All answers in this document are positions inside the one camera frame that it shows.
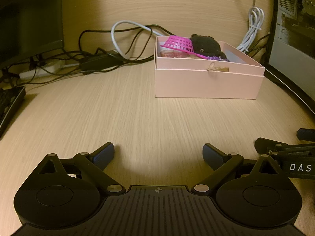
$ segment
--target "stuffed animal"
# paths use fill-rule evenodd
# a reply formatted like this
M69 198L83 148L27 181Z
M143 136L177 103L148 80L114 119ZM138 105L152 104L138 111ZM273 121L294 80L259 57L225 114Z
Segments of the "stuffed animal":
M226 55L221 51L220 44L214 38L193 34L190 40L193 43L195 53L203 56L217 56L221 59L227 59Z

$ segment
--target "power adapter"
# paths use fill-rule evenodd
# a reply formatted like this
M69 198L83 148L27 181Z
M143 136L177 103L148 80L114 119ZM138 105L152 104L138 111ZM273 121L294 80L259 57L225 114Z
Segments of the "power adapter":
M107 53L113 54L116 57L123 58L119 53L116 51L108 51ZM98 56L91 56L85 57L79 60L80 69L82 71L85 70L103 70L106 68L114 67L114 66L121 66L124 64L124 61L119 60L111 55L108 54L100 54ZM91 74L92 72L83 72L84 75Z

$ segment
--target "wooden desk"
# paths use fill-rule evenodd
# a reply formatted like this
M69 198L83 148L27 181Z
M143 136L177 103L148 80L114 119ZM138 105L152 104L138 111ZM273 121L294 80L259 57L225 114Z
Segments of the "wooden desk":
M0 235L20 227L13 198L48 153L71 158L107 141L116 155L105 169L131 184L188 185L211 173L202 146L257 158L258 137L297 144L295 132L315 124L285 91L264 79L257 100L156 99L153 63L107 74L27 87L27 96L0 141ZM303 197L296 226L315 235L314 181L293 179Z

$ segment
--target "pink box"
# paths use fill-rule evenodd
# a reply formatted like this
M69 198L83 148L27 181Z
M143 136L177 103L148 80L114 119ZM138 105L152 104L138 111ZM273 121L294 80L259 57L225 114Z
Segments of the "pink box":
M155 43L155 96L157 98L241 98L256 99L265 68L225 42L218 42L231 62L194 58L161 57L167 36ZM229 72L208 71L228 67Z

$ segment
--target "metal screw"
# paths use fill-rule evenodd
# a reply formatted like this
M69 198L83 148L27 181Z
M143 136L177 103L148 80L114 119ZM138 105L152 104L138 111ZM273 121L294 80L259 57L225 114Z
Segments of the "metal screw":
M118 184L112 184L109 187L107 187L107 190L111 193L117 193L122 190L122 186Z
M200 193L205 193L209 191L209 186L204 185L204 184L197 184L194 186L195 191L200 192Z

